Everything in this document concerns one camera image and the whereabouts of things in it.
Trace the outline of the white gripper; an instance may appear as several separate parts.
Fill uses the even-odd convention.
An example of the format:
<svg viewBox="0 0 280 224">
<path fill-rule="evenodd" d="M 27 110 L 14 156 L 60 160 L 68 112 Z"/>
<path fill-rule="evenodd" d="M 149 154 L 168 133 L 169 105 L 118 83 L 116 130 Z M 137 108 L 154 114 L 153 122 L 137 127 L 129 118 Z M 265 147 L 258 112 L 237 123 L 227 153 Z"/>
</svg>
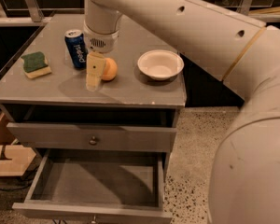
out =
<svg viewBox="0 0 280 224">
<path fill-rule="evenodd" d="M 108 53 L 114 49 L 119 39 L 119 26 L 114 22 L 107 22 L 91 27 L 84 22 L 83 32 L 86 47 L 97 51 L 87 55 L 86 65 L 86 88 L 95 91 L 105 70 L 105 57 L 101 53 Z"/>
</svg>

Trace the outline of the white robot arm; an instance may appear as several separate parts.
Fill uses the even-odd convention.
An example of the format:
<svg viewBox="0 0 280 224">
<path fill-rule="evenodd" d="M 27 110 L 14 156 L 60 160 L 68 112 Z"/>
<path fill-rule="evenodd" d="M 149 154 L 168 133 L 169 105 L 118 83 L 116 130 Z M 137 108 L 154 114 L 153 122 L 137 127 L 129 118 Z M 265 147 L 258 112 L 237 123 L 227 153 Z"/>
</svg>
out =
<svg viewBox="0 0 280 224">
<path fill-rule="evenodd" d="M 202 0 L 91 0 L 138 22 L 245 100 L 214 159 L 209 224 L 280 224 L 280 29 Z"/>
</svg>

